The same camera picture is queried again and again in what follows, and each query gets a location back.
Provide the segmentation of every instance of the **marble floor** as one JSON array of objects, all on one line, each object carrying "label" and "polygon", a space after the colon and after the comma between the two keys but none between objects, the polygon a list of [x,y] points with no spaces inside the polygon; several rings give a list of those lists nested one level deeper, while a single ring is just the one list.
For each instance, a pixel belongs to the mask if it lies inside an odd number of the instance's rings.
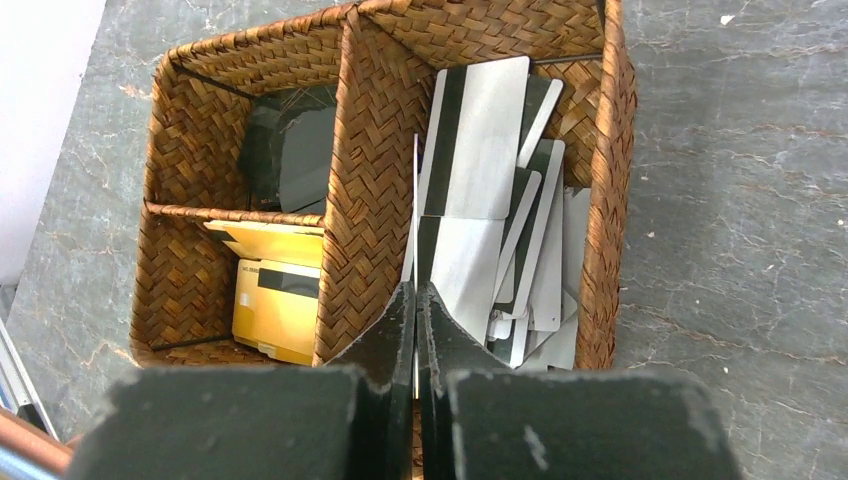
[{"label": "marble floor", "polygon": [[[134,368],[162,52],[328,3],[107,1],[8,320],[65,438]],[[848,478],[848,3],[624,9],[640,96],[616,367],[704,382],[749,479]]]}]

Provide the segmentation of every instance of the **basket compartment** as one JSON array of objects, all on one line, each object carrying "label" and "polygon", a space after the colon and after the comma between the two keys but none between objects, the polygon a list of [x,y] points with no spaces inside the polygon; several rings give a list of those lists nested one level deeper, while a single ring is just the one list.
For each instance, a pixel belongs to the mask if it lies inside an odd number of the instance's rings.
[{"label": "basket compartment", "polygon": [[[249,95],[328,82],[338,84],[338,106],[326,215],[243,210],[237,161]],[[349,6],[169,52],[154,82],[139,236],[131,335],[139,362],[267,361],[232,342],[159,350],[230,331],[236,257],[206,220],[325,228],[317,363],[376,319],[399,278],[413,135],[424,133],[432,86],[430,67]]]}]

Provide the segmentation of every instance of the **white card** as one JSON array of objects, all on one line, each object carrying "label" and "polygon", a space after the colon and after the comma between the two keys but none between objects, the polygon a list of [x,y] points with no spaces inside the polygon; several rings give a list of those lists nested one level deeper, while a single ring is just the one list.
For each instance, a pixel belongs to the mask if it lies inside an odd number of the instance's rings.
[{"label": "white card", "polygon": [[566,188],[563,199],[562,288],[575,299],[580,298],[580,276],[583,274],[583,253],[589,228],[590,193],[588,188]]},{"label": "white card", "polygon": [[518,368],[524,363],[524,352],[527,349],[527,328],[530,326],[530,315],[516,318],[515,329],[512,337],[512,355],[509,357],[509,366]]},{"label": "white card", "polygon": [[529,57],[513,57],[436,75],[423,215],[507,217],[529,69]]},{"label": "white card", "polygon": [[527,217],[530,215],[533,200],[539,191],[539,185],[542,183],[542,174],[539,172],[531,171],[529,175],[527,186],[521,195],[521,199],[518,201],[518,208],[512,217],[509,231],[501,248],[501,255],[498,258],[498,273],[495,277],[495,285],[499,286],[497,302],[511,302],[515,297],[515,261],[513,260],[513,255],[515,254],[515,247],[518,246],[521,231],[524,229],[524,225],[527,223]]},{"label": "white card", "polygon": [[533,311],[530,330],[555,332],[559,329],[562,304],[562,223],[563,185],[560,174],[548,214],[548,225],[545,228],[533,285],[530,287],[529,302]]},{"label": "white card", "polygon": [[[563,305],[563,318],[566,318],[556,332],[530,332],[527,350],[530,355],[519,368],[520,371],[546,371],[548,366],[571,370],[574,368],[574,354],[577,347],[577,302],[563,292],[567,305]],[[564,313],[572,310],[571,315]],[[540,344],[531,350],[534,344]]]},{"label": "white card", "polygon": [[495,292],[503,220],[421,217],[418,274],[433,282],[453,319],[481,344],[486,341]]},{"label": "white card", "polygon": [[[498,283],[498,276],[495,277],[495,285]],[[496,303],[509,303],[515,298],[515,262],[510,261],[507,263],[506,267],[506,275],[502,279],[500,279],[501,288],[498,289],[498,295],[495,298]]]},{"label": "white card", "polygon": [[[539,146],[543,147],[548,140],[541,140]],[[513,305],[512,314],[516,315],[525,311],[528,300],[530,298],[530,286],[533,284],[533,277],[536,272],[536,265],[539,260],[539,252],[542,249],[542,240],[545,237],[545,227],[548,224],[548,214],[550,213],[551,204],[553,202],[554,192],[557,184],[561,183],[560,170],[562,169],[562,157],[565,153],[565,143],[561,140],[554,140],[550,145],[550,161],[547,164],[547,171],[542,184],[542,192],[539,196],[538,208],[533,222],[533,229],[530,233],[530,244],[527,249],[527,255],[524,260],[524,268],[520,272],[518,289],[515,292],[515,304]]]}]

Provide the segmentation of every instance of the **woven basket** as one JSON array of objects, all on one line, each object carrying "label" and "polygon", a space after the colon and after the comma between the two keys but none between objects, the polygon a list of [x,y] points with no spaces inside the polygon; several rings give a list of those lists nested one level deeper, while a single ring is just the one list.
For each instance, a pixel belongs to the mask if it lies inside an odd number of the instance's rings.
[{"label": "woven basket", "polygon": [[[230,339],[235,258],[202,223],[325,228],[314,364],[382,312],[412,213],[413,134],[438,69],[514,55],[565,80],[546,137],[565,181],[591,186],[578,368],[611,365],[626,216],[633,68],[620,0],[389,1],[332,7],[170,50],[153,84],[131,345],[139,364],[272,363]],[[564,56],[580,56],[562,60]],[[338,84],[326,215],[250,211],[237,158],[251,97]]]}]

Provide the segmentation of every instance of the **black magnetic stripe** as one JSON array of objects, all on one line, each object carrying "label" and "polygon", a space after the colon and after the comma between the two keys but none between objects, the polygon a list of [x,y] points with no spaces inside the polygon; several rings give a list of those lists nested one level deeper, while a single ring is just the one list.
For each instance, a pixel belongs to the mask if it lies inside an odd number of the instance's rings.
[{"label": "black magnetic stripe", "polygon": [[433,273],[433,258],[439,239],[441,217],[421,217],[418,222],[418,285],[430,281]]},{"label": "black magnetic stripe", "polygon": [[258,285],[260,288],[291,293],[301,297],[318,298],[318,280],[296,273],[260,268]]},{"label": "black magnetic stripe", "polygon": [[542,102],[551,88],[551,80],[542,78],[536,75],[527,77],[527,93],[524,94],[524,112],[521,115],[521,138],[518,145],[524,146],[524,141],[527,140],[527,134],[530,132],[530,126],[539,115],[539,110],[542,108]]},{"label": "black magnetic stripe", "polygon": [[425,215],[445,214],[467,70],[468,67],[452,68],[445,75],[445,92],[442,95],[436,144],[433,147],[433,167],[430,171],[427,200],[424,204]]},{"label": "black magnetic stripe", "polygon": [[530,182],[530,173],[530,170],[526,168],[515,167],[515,176],[512,180],[512,196],[509,198],[509,215],[506,216],[506,221],[504,222],[501,248],[503,248],[506,237],[509,235],[509,230],[512,228],[515,214],[518,213],[518,207],[521,205],[521,197],[524,196],[524,191],[527,190],[527,183]]},{"label": "black magnetic stripe", "polygon": [[[548,173],[548,165],[551,163],[551,151],[553,150],[553,140],[539,140],[539,145],[530,157],[530,162],[527,163],[527,169],[539,172],[542,175],[542,184],[536,190],[536,196],[533,198],[533,205],[530,207],[530,214],[527,215],[527,223],[521,229],[521,236],[518,237],[518,245],[515,247],[515,278],[513,291],[518,291],[518,286],[521,284],[521,276],[524,273],[524,262],[527,261],[527,252],[530,250],[530,237],[533,235],[533,224],[536,223],[536,212],[539,211],[539,202],[542,198],[542,190],[544,190],[545,182]],[[496,303],[495,309],[502,312],[511,312],[515,308],[515,296],[512,301],[506,303]]]},{"label": "black magnetic stripe", "polygon": [[220,240],[222,242],[235,242],[236,239],[233,238],[228,232],[224,230],[209,230],[210,235],[215,240]]}]

